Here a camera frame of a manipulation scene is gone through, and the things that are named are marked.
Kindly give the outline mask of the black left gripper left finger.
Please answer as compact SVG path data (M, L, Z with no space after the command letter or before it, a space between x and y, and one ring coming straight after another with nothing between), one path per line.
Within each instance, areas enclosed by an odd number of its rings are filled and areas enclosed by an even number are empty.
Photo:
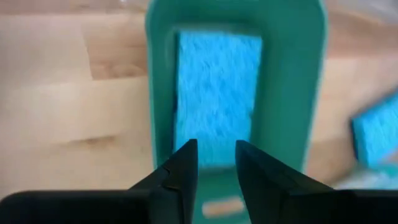
M192 224L197 182L198 143L190 139L130 189L148 193L150 224Z

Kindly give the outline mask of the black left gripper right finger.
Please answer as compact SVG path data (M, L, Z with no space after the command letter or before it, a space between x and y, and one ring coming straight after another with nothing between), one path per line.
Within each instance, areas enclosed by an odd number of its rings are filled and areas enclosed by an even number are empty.
M332 188L243 140L236 141L236 168L252 224L332 223Z

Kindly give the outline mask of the blue sponge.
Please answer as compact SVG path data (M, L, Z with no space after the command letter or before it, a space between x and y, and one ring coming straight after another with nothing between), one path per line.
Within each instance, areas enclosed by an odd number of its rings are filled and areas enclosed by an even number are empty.
M398 149L398 91L351 118L358 162L379 165Z
M198 142L201 168L235 164L237 140L249 140L262 39L227 32L179 35L175 148Z

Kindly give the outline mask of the small green rectangular tray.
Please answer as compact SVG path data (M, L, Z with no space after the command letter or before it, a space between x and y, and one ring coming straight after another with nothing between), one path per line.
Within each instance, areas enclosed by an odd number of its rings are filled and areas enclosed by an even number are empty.
M172 162L177 107L177 30L183 26L256 32L265 40L246 149L259 148L285 164L274 177L300 174L322 72L327 24L320 0L152 0L145 29L152 150L156 167Z

